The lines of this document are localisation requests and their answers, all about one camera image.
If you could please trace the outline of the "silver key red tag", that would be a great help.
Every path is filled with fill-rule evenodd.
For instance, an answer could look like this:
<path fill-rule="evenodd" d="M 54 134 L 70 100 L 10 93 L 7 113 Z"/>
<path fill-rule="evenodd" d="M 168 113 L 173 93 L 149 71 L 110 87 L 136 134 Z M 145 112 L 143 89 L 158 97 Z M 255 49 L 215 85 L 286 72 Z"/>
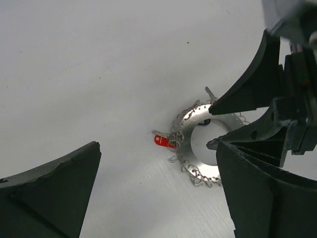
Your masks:
<path fill-rule="evenodd" d="M 176 149 L 176 142 L 172 133 L 163 133 L 157 130 L 153 130 L 154 142 L 158 146 L 166 147 L 168 149 Z"/>

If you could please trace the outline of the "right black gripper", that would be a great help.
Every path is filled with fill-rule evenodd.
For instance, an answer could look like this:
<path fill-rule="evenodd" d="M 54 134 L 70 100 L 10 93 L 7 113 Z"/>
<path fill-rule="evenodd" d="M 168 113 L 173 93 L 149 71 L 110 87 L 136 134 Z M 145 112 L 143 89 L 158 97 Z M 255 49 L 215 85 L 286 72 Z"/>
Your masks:
<path fill-rule="evenodd" d="M 275 167 L 288 151 L 304 155 L 317 145 L 317 60 L 313 50 L 291 42 L 291 54 L 279 64 L 280 38 L 264 30 L 255 57 L 232 87 L 210 108 L 212 115 L 268 107 L 256 121 L 207 143 L 220 149 L 224 141 Z"/>

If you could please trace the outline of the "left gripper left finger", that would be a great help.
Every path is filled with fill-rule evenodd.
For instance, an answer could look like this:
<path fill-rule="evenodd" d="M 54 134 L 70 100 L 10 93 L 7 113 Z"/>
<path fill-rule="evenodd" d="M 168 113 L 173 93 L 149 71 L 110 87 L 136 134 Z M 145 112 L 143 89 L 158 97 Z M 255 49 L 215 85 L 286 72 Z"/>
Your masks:
<path fill-rule="evenodd" d="M 2 238 L 78 238 L 101 160 L 100 144 L 0 180 Z"/>

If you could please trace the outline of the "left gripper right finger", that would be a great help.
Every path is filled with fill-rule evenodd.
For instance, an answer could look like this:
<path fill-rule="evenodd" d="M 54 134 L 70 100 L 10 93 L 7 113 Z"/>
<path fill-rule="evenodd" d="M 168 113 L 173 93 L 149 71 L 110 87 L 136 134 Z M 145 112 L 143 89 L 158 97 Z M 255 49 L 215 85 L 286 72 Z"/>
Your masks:
<path fill-rule="evenodd" d="M 315 238 L 317 182 L 220 142 L 216 152 L 237 238 Z"/>

